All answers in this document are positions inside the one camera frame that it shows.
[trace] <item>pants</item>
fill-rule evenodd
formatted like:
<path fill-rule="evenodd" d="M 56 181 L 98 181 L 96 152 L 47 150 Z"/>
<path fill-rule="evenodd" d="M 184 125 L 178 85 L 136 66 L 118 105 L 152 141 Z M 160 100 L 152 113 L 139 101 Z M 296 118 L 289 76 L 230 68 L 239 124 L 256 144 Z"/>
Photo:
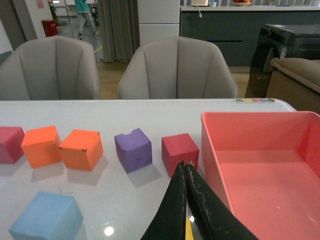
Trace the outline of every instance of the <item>pants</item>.
<path fill-rule="evenodd" d="M 88 12 L 80 12 L 78 14 L 80 20 L 79 20 L 79 27 L 78 27 L 78 32 L 79 34 L 82 34 L 84 32 L 84 25 L 85 25 L 85 21 L 87 20 L 87 22 L 89 23 L 90 27 L 92 28 L 92 32 L 95 33 L 97 31 L 96 26 L 94 25 L 94 23 L 91 21 L 91 18 L 89 16 L 89 11 Z"/>

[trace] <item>plastic bin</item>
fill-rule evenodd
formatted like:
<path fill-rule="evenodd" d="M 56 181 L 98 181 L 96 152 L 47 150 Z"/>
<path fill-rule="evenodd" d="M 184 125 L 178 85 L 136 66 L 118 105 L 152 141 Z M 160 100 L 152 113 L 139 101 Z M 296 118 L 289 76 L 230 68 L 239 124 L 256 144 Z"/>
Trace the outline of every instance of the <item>plastic bin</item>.
<path fill-rule="evenodd" d="M 205 112 L 207 182 L 259 239 L 320 239 L 320 116 Z"/>

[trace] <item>dark gray cabinet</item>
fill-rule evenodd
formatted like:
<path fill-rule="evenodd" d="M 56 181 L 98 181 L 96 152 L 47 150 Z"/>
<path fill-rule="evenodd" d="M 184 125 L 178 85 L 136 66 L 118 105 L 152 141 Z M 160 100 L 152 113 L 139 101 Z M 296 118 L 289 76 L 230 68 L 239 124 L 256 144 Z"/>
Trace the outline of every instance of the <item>dark gray cabinet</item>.
<path fill-rule="evenodd" d="M 180 35 L 216 44 L 229 66 L 250 66 L 264 24 L 320 24 L 319 11 L 182 11 Z"/>

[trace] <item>chair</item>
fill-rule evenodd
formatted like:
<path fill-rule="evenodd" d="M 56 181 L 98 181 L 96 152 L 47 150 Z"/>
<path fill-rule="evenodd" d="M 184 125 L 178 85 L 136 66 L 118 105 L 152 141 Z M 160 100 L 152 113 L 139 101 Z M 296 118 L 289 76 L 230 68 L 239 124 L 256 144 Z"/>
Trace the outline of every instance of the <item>chair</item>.
<path fill-rule="evenodd" d="M 178 36 L 140 46 L 117 92 L 119 99 L 236 98 L 238 86 L 216 45 Z"/>
<path fill-rule="evenodd" d="M 0 66 L 0 100 L 100 99 L 91 44 L 64 36 L 27 41 Z"/>
<path fill-rule="evenodd" d="M 281 99 L 298 111 L 320 114 L 320 60 L 274 58 L 266 97 Z"/>

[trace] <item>wooden floor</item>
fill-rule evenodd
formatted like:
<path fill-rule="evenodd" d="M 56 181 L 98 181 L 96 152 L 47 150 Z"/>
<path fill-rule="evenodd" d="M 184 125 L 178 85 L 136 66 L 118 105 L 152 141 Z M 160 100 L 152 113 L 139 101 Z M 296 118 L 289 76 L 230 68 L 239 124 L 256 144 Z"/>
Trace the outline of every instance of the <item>wooden floor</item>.
<path fill-rule="evenodd" d="M 97 62 L 100 79 L 101 99 L 117 99 L 117 86 L 123 76 L 128 63 Z M 244 98 L 249 80 L 248 73 L 233 73 L 233 78 L 239 88 L 238 97 Z"/>

